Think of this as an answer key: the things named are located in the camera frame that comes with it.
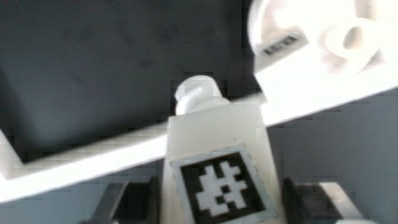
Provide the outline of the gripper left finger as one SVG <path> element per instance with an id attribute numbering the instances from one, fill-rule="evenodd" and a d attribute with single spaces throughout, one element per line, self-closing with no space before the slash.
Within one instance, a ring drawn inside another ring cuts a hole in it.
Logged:
<path id="1" fill-rule="evenodd" d="M 94 214 L 82 224 L 160 224 L 160 183 L 112 183 L 105 189 Z"/>

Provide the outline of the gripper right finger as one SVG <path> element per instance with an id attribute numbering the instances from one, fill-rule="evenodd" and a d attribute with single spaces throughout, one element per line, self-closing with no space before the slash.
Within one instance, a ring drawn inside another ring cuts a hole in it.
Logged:
<path id="1" fill-rule="evenodd" d="M 283 180 L 288 224 L 361 224 L 363 214 L 336 182 Z"/>

